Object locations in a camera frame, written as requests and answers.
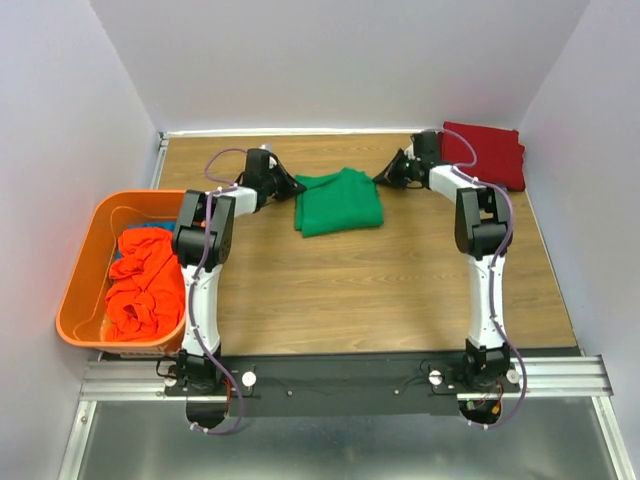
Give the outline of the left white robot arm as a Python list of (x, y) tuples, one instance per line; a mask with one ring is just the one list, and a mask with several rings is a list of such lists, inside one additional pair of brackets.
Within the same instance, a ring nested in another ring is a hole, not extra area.
[(218, 292), (235, 219), (259, 212), (270, 200), (286, 201), (306, 188), (264, 145), (245, 152), (237, 180), (217, 190), (185, 192), (176, 220), (172, 250), (185, 284), (185, 331), (175, 373), (201, 395), (230, 379), (219, 359)]

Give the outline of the green t shirt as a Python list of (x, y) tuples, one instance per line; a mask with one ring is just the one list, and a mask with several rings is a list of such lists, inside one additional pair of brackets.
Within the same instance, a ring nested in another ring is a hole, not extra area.
[(363, 171), (345, 167), (327, 175), (297, 175), (295, 179), (306, 188), (296, 198), (294, 216), (294, 228), (303, 238), (383, 225), (377, 187)]

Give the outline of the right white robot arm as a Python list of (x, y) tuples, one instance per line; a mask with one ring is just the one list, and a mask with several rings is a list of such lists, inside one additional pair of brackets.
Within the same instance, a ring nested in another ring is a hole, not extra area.
[(504, 376), (511, 364), (503, 315), (503, 273), (513, 239), (513, 205), (507, 192), (463, 171), (462, 164), (442, 160), (445, 135), (471, 144), (444, 129), (426, 129), (411, 135), (411, 144), (398, 150), (374, 177), (374, 183), (395, 189), (411, 186), (438, 193), (455, 204), (454, 240), (469, 266), (471, 321), (465, 340), (460, 379), (480, 392)]

